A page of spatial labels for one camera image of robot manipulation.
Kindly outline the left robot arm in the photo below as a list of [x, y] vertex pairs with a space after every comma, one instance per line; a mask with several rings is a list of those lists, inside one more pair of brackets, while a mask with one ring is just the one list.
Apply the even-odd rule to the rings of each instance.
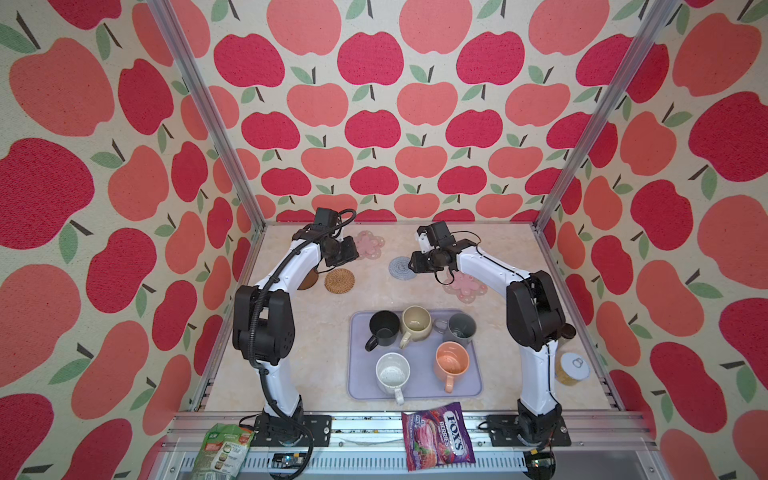
[[352, 237], [341, 236], [356, 216], [353, 209], [318, 209], [314, 221], [292, 236], [287, 253], [275, 267], [255, 284], [240, 286], [235, 294], [232, 344], [258, 373], [265, 399], [256, 427], [286, 446], [302, 440], [314, 444], [288, 360], [296, 338], [291, 295], [322, 262], [333, 269], [359, 257]]

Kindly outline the grey woven round coaster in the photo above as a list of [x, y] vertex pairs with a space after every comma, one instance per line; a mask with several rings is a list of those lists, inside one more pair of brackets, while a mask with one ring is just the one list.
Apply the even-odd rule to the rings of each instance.
[[416, 274], [409, 268], [410, 259], [405, 256], [399, 256], [391, 260], [388, 265], [390, 275], [401, 281], [409, 281], [416, 277]]

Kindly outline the pink flower coaster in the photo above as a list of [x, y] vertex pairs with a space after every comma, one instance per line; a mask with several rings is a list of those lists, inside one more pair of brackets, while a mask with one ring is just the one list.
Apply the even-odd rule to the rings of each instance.
[[354, 241], [360, 257], [370, 260], [381, 257], [382, 248], [385, 245], [383, 237], [376, 236], [369, 230], [364, 230], [356, 235]]
[[461, 272], [453, 272], [453, 281], [443, 286], [444, 291], [454, 295], [465, 304], [471, 304], [479, 296], [488, 292], [488, 287], [472, 277]]

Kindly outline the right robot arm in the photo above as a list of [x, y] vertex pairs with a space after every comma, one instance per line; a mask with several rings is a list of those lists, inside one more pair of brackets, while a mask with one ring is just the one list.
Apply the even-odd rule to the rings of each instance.
[[562, 406], [555, 393], [555, 360], [564, 311], [549, 273], [528, 272], [484, 252], [471, 241], [415, 251], [409, 269], [417, 274], [445, 269], [474, 277], [506, 300], [506, 325], [519, 345], [522, 393], [516, 436], [539, 447], [559, 430]]

